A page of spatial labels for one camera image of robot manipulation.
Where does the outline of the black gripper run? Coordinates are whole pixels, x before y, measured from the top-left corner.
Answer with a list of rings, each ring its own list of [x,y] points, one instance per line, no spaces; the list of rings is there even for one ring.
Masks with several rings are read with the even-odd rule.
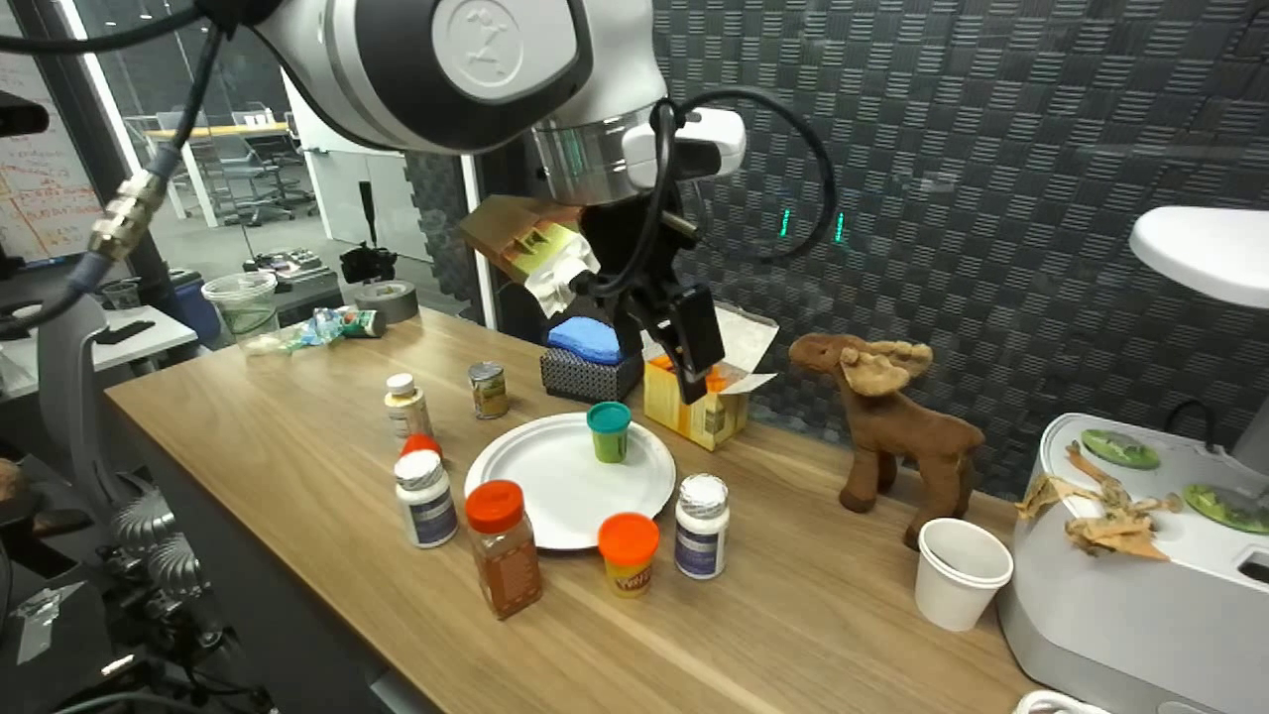
[[[683,402],[707,393],[708,368],[727,359],[713,294],[683,286],[675,257],[699,245],[699,225],[676,204],[630,199],[584,212],[584,238],[598,257],[594,279],[580,279],[584,306],[606,322],[642,328],[676,368]]]

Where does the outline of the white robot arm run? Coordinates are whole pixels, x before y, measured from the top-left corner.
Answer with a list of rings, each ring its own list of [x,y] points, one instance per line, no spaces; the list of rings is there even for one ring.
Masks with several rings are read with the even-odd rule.
[[[404,155],[534,146],[546,192],[489,199],[465,238],[538,310],[602,310],[670,359],[686,402],[721,361],[713,298],[675,279],[686,178],[744,160],[744,119],[667,93],[654,0],[194,0],[252,32],[337,137]]]

